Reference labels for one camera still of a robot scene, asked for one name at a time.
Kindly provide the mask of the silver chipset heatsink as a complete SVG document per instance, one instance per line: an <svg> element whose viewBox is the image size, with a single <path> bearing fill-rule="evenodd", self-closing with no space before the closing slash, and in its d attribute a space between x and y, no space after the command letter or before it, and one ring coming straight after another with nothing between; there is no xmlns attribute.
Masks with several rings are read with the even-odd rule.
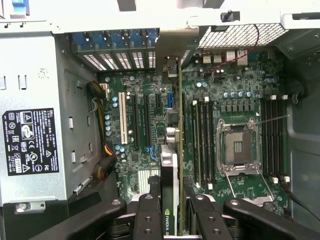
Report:
<svg viewBox="0 0 320 240"><path fill-rule="evenodd" d="M148 180L153 176L160 176L159 168L150 168L146 170L138 170L137 171L137 179L138 179L138 191L140 194L146 194L150 191L150 184Z"/></svg>

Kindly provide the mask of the CPU socket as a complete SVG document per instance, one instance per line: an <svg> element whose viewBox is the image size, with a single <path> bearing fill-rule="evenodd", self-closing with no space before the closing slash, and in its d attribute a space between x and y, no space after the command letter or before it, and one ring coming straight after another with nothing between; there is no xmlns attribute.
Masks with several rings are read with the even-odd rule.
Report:
<svg viewBox="0 0 320 240"><path fill-rule="evenodd" d="M222 177L258 175L261 168L260 129L256 118L230 122L220 118L215 132L217 168Z"/></svg>

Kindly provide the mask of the black RAM slot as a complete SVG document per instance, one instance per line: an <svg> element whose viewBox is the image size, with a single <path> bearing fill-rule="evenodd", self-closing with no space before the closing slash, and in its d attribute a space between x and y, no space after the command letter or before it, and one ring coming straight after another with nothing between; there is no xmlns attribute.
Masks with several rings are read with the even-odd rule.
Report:
<svg viewBox="0 0 320 240"><path fill-rule="evenodd" d="M278 109L277 109L277 100L273 101L273 133L274 133L274 173L275 176L280 179L279 177L279 136L278 136Z"/></svg>
<svg viewBox="0 0 320 240"><path fill-rule="evenodd" d="M273 137L272 137L272 101L267 100L266 101L266 117L268 122L266 123L267 126L267 133L268 133L268 174L269 174L269 179L272 181L273 177Z"/></svg>
<svg viewBox="0 0 320 240"><path fill-rule="evenodd" d="M260 113L261 113L261 153L262 153L262 174L264 177L268 177L268 158L267 158L267 147L266 147L266 113L265 113L265 99L260 99Z"/></svg>
<svg viewBox="0 0 320 240"><path fill-rule="evenodd" d="M284 184L290 183L290 174L288 170L288 143L287 143L287 102L288 96L282 95L279 110L281 113L280 126L281 126L281 171L280 171L280 179Z"/></svg>
<svg viewBox="0 0 320 240"><path fill-rule="evenodd" d="M213 150L213 182L214 186L217 184L217 162L216 162L216 123L215 123L215 102L211 102L212 112L212 150Z"/></svg>
<svg viewBox="0 0 320 240"><path fill-rule="evenodd" d="M210 115L210 102L207 102L207 150L208 150L208 189L213 189L212 184L212 151L211 151L211 115Z"/></svg>
<svg viewBox="0 0 320 240"><path fill-rule="evenodd" d="M207 180L207 164L206 164L206 110L204 102L201 103L202 115L202 187L205 188Z"/></svg>

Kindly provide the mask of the white expansion slot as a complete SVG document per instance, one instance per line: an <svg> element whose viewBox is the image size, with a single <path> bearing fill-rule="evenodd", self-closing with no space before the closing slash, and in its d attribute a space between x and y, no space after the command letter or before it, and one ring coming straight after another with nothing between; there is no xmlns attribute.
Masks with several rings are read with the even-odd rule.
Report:
<svg viewBox="0 0 320 240"><path fill-rule="evenodd" d="M119 117L120 117L120 134L121 143L126 145L128 143L128 133L127 133L127 112L126 112L126 93L118 93L119 102Z"/></svg>

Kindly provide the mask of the open black PC case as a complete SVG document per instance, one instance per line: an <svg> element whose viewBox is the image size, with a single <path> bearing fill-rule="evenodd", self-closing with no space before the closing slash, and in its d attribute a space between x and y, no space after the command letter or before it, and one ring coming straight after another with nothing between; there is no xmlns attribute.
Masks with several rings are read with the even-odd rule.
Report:
<svg viewBox="0 0 320 240"><path fill-rule="evenodd" d="M270 60L284 62L280 75L287 100L287 159L290 183L281 183L289 199L290 216L279 215L304 227L304 240L320 240L320 0L240 0L225 5L225 0L117 0L109 7L98 0L41 0L45 5L41 18L0 16L0 37L50 33L65 41L67 49L91 70L95 80L87 89L95 99L101 158L89 181L115 186L118 157L108 152L105 134L105 91L100 86L102 73L156 70L156 46L148 48L76 51L72 33L133 29L171 29L198 27L197 40L188 45L183 65L200 58L211 66L245 64L253 54L266 54ZM222 22L221 13L240 12L240 20ZM183 201L177 236L162 240L202 240L186 226L184 177Z"/></svg>

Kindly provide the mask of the thin locking lever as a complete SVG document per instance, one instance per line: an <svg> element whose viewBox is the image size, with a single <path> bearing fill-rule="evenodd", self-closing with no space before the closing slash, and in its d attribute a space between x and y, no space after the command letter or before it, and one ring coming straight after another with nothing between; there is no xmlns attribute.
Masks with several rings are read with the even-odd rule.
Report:
<svg viewBox="0 0 320 240"><path fill-rule="evenodd" d="M280 120L280 119L288 118L289 116L290 116L289 114L286 114L286 115L283 115L283 116L272 117L272 118L269 118L269 119L266 119L266 120L261 120L261 121L253 121L253 120L250 120L250 121L248 122L248 124L250 124L250 125L259 125L259 124L262 124L262 123L267 123L267 122L271 122L271 121L275 121L275 120Z"/></svg>

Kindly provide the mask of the green motherboard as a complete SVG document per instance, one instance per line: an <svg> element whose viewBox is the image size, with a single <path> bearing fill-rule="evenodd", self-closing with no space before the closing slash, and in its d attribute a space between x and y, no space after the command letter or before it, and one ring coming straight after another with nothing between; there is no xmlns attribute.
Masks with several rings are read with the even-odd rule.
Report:
<svg viewBox="0 0 320 240"><path fill-rule="evenodd" d="M267 167L267 177L263 176L262 136L259 127L259 145L261 167L258 175L222 177L217 167L216 185L213 180L213 130L212 101L215 103L215 128L218 120L227 122L246 122L254 117L261 121L261 102L271 101L273 118L273 101L277 100L278 117L281 116L280 101L284 94L281 79L284 61L281 58L268 59L266 54L253 54L246 59L244 65L231 63L214 65L205 63L195 57L182 67L182 91L186 96L186 145L183 145L183 177L192 180L196 193L212 196L222 203L233 197L261 204L267 210L278 215L290 216L289 198L281 186L281 122L278 120L278 167L279 179L275 176L274 123L272 121L272 162L273 171L270 181ZM107 138L107 150L115 153L118 162L115 167L118 195L131 201L139 194L138 170L160 169L161 175L161 145L165 142L165 111L167 110L167 93L173 87L163 83L160 75L154 71L115 71L101 73L101 84L108 84L109 99L104 101L104 132ZM119 93L126 93L126 124L127 144L122 144L119 110ZM161 94L161 110L156 111L156 94ZM135 146L133 127L132 96L136 95L139 113L140 147ZM146 146L144 95L149 95L151 146ZM206 184L203 188L203 141L202 141L202 102L205 105L206 127ZM208 127L207 102L210 102L211 127L211 163L212 190L208 189Z"/></svg>

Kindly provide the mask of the white power connector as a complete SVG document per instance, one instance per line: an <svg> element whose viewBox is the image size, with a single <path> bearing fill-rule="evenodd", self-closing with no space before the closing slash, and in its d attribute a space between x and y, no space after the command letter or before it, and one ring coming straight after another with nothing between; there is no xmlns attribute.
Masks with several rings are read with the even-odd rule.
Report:
<svg viewBox="0 0 320 240"><path fill-rule="evenodd" d="M101 83L100 87L104 90L105 92L105 99L109 99L110 98L110 88L109 85L107 83Z"/></svg>

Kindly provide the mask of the blue slot clip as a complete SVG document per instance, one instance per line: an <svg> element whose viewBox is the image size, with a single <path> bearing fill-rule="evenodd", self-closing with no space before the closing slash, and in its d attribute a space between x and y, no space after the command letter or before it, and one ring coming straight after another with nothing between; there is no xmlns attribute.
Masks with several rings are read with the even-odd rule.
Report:
<svg viewBox="0 0 320 240"><path fill-rule="evenodd" d="M112 49L111 33L108 30L92 32L92 40L94 42L95 50Z"/></svg>
<svg viewBox="0 0 320 240"><path fill-rule="evenodd" d="M110 32L112 49L129 49L129 31L127 29L112 30Z"/></svg>
<svg viewBox="0 0 320 240"><path fill-rule="evenodd" d="M147 32L147 47L148 48L154 48L156 45L156 42L159 37L159 28L148 28L146 30Z"/></svg>
<svg viewBox="0 0 320 240"><path fill-rule="evenodd" d="M71 37L73 48L76 51L90 51L94 49L92 35L89 32L73 32Z"/></svg>
<svg viewBox="0 0 320 240"><path fill-rule="evenodd" d="M131 49L145 48L147 46L147 32L145 29L129 30L129 47Z"/></svg>

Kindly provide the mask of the silver power supply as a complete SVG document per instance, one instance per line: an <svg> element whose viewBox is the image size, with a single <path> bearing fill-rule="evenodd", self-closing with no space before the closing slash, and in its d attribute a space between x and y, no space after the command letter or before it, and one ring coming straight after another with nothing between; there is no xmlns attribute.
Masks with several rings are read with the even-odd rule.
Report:
<svg viewBox="0 0 320 240"><path fill-rule="evenodd" d="M95 74L50 33L0 37L0 206L65 201L101 159Z"/></svg>

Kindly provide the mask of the black case lock knob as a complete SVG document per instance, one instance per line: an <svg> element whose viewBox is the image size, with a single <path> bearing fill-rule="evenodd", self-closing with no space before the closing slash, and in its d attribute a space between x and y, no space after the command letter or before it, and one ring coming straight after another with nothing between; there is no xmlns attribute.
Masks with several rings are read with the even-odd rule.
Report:
<svg viewBox="0 0 320 240"><path fill-rule="evenodd" d="M228 10L220 14L220 19L223 23L235 22L240 20L240 12Z"/></svg>

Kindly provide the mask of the blue case latch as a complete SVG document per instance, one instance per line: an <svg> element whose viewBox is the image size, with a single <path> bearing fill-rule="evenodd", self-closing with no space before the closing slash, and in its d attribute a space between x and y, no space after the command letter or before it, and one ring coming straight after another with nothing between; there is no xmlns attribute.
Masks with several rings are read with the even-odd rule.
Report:
<svg viewBox="0 0 320 240"><path fill-rule="evenodd" d="M10 17L12 19L25 19L30 15L30 4L29 0L11 0L12 13Z"/></svg>

